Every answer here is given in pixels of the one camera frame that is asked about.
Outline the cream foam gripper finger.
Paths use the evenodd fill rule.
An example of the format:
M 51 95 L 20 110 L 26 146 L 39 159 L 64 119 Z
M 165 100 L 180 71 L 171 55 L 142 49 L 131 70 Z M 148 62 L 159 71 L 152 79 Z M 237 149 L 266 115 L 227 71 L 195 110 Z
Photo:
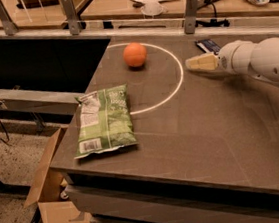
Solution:
M 191 71 L 202 71 L 202 72 L 208 72 L 208 71 L 215 71 L 219 65 L 218 58 L 214 53 L 207 53 L 198 55 L 195 57 L 191 57 L 188 60 L 185 61 L 185 65 L 188 70 Z

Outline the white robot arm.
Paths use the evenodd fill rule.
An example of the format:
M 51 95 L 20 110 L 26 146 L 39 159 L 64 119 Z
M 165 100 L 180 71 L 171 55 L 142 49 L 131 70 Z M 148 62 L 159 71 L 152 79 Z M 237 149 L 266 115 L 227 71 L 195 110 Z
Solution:
M 247 75 L 279 88 L 279 37 L 259 43 L 233 41 L 218 54 L 207 53 L 185 61 L 188 70 L 212 75 Z

